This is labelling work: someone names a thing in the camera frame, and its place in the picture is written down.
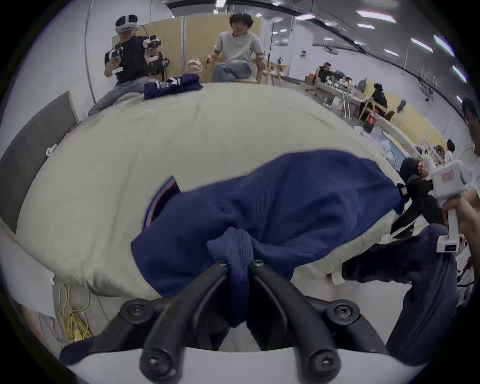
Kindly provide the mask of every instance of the backpack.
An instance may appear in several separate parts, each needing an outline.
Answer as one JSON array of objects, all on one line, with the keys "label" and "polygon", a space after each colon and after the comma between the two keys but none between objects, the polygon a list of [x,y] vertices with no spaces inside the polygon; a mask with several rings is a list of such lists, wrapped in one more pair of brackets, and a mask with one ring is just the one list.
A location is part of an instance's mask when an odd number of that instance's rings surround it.
[{"label": "backpack", "polygon": [[367,79],[364,79],[364,80],[359,82],[359,84],[357,85],[357,88],[360,92],[364,93],[366,86],[367,86]]}]

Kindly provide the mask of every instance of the white bed sheet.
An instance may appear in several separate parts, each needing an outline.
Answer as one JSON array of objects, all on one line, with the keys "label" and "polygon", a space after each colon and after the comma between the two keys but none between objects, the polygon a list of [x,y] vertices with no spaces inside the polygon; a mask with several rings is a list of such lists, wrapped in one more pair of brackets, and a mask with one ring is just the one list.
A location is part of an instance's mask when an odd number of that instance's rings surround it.
[{"label": "white bed sheet", "polygon": [[[401,178],[327,109],[294,90],[250,84],[153,100],[130,98],[89,117],[57,147],[22,206],[19,244],[65,282],[111,296],[153,299],[130,243],[147,207],[173,175],[180,190],[244,175],[288,152],[338,149],[374,160]],[[315,277],[367,249],[395,219],[391,212],[364,236],[327,258],[297,268],[303,293]]]}]

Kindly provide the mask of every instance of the beige partition wall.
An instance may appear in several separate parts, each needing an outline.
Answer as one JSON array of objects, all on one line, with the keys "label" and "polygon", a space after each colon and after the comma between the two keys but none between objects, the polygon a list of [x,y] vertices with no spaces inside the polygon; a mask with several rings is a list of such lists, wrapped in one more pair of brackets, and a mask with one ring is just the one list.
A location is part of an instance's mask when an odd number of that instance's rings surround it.
[{"label": "beige partition wall", "polygon": [[[164,58],[170,60],[170,65],[167,67],[166,75],[168,77],[181,76],[183,69],[182,62],[182,41],[181,41],[181,29],[182,20],[179,19],[167,19],[157,21],[145,25],[148,36],[156,35],[160,40],[161,45],[158,47]],[[135,32],[136,36],[147,36],[145,30],[140,27]],[[118,44],[119,37],[113,38],[113,43]]]},{"label": "beige partition wall", "polygon": [[[222,32],[231,31],[231,15],[198,15],[185,18],[185,55],[186,60],[199,58],[203,65],[209,54],[214,51],[218,37]],[[260,36],[260,18],[253,17],[250,32]],[[204,82],[212,80],[212,72],[204,71]]]}]

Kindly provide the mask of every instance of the handheld controller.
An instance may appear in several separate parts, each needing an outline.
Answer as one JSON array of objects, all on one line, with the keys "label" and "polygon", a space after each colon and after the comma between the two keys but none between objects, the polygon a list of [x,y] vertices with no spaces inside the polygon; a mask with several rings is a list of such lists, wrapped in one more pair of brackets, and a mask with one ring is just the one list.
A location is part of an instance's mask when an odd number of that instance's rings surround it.
[{"label": "handheld controller", "polygon": [[[161,45],[160,40],[157,39],[155,35],[151,35],[150,38],[144,40],[144,48],[145,49],[155,49]],[[147,61],[149,63],[158,60],[158,56],[148,56]]]},{"label": "handheld controller", "polygon": [[[109,58],[110,60],[113,59],[120,59],[123,56],[123,47],[120,44],[116,44],[115,47],[110,51]],[[123,67],[118,67],[117,69],[114,69],[112,73],[118,73],[122,72]]]},{"label": "handheld controller", "polygon": [[[442,207],[448,199],[461,194],[465,190],[465,181],[462,177],[462,161],[452,161],[443,167],[436,168],[429,179],[433,183],[432,194]],[[437,243],[437,252],[458,252],[460,235],[458,233],[458,219],[456,210],[448,211],[448,236],[440,236]]]}]

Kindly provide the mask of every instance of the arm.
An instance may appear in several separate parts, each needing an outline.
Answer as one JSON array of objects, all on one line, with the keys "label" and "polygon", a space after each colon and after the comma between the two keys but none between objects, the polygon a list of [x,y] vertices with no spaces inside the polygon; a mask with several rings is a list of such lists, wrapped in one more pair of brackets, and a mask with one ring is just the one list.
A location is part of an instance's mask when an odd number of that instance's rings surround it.
[{"label": "arm", "polygon": [[208,55],[207,57],[207,64],[214,62],[217,59],[220,52],[222,51],[222,49],[223,49],[223,36],[220,35],[220,37],[218,38],[218,42],[215,46],[214,52],[211,55]]},{"label": "arm", "polygon": [[257,35],[255,35],[253,40],[253,51],[256,55],[255,64],[257,65],[257,69],[263,71],[266,68],[264,64],[264,47],[262,47],[262,43]]},{"label": "arm", "polygon": [[112,77],[112,71],[120,66],[120,60],[110,60],[109,53],[105,54],[105,71],[103,74],[105,77]]},{"label": "arm", "polygon": [[479,195],[475,189],[463,192],[462,196],[465,197],[465,200],[467,200],[473,208],[478,209],[480,207]]},{"label": "arm", "polygon": [[157,76],[163,70],[163,55],[162,52],[159,52],[157,48],[151,49],[148,51],[147,55],[149,57],[158,56],[158,60],[153,61],[148,64],[150,75]]},{"label": "arm", "polygon": [[443,206],[445,223],[447,225],[446,213],[450,209],[456,209],[458,229],[468,240],[475,281],[477,281],[480,276],[480,217],[465,198],[455,197],[447,201]]}]

